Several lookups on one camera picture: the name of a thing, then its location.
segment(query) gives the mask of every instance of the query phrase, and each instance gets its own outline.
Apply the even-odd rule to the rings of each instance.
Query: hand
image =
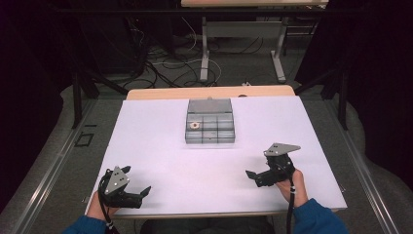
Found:
[[[104,206],[104,208],[105,210],[108,211],[108,214],[110,217],[112,217],[113,214],[119,210],[119,208],[108,208],[106,206]],[[104,217],[104,214],[102,212],[102,208],[100,207],[100,204],[99,204],[99,196],[97,194],[97,191],[94,193],[92,197],[91,204],[89,205],[86,216],[106,221],[106,218]]]
[[[306,185],[304,184],[303,173],[300,170],[296,169],[292,174],[292,181],[294,182],[295,186],[294,208],[298,208],[309,200],[307,196]],[[280,192],[282,193],[282,196],[285,198],[285,200],[289,202],[291,187],[289,180],[287,179],[285,181],[278,182],[276,183],[276,185],[280,189]]]

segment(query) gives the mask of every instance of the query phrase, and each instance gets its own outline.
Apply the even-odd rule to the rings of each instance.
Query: blue sleeve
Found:
[[[63,234],[104,234],[105,230],[105,221],[82,215],[76,222],[67,227]]]
[[[294,234],[348,234],[344,222],[315,199],[294,209]]]

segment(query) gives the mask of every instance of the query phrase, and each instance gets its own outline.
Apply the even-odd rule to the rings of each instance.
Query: table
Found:
[[[206,97],[231,97],[235,143],[185,143],[188,98]],[[301,99],[288,86],[131,91],[94,190],[106,169],[131,166],[126,191],[139,193],[147,186],[152,189],[140,209],[120,209],[119,218],[285,212],[287,203],[275,186],[258,188],[245,173],[269,169],[263,151],[275,141],[301,146],[289,156],[304,173],[310,197],[334,210],[347,208]]]
[[[326,5],[328,0],[182,0],[183,7],[190,8],[227,8],[227,7],[287,7]],[[277,46],[271,51],[277,79],[285,83],[285,76],[280,61],[282,43],[285,37],[288,18],[282,21],[207,21],[203,17],[203,59],[201,81],[207,80],[209,50],[208,37],[268,37],[278,38]]]

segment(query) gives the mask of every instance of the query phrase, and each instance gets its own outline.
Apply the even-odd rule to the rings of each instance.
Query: dark wall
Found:
[[[327,8],[356,6],[357,1],[331,0]],[[349,102],[365,130],[366,156],[413,189],[413,4],[380,0],[371,6],[373,21],[361,29],[365,38],[355,43],[351,59]],[[323,19],[296,80],[309,83],[332,67],[366,17]]]
[[[70,85],[54,35],[35,6],[0,4],[0,212],[48,139],[62,109],[59,92]]]

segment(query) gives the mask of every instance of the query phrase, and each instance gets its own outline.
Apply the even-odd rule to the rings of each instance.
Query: white tabletop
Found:
[[[272,7],[326,5],[328,0],[182,0],[183,7]]]
[[[131,166],[130,193],[152,186],[140,209],[118,217],[270,215],[286,211],[276,186],[258,188],[245,170],[269,170],[263,151],[273,142],[294,144],[289,153],[305,176],[308,194],[323,206],[346,202],[299,97],[232,98],[233,144],[185,143],[188,99],[125,100],[96,186],[106,169]]]

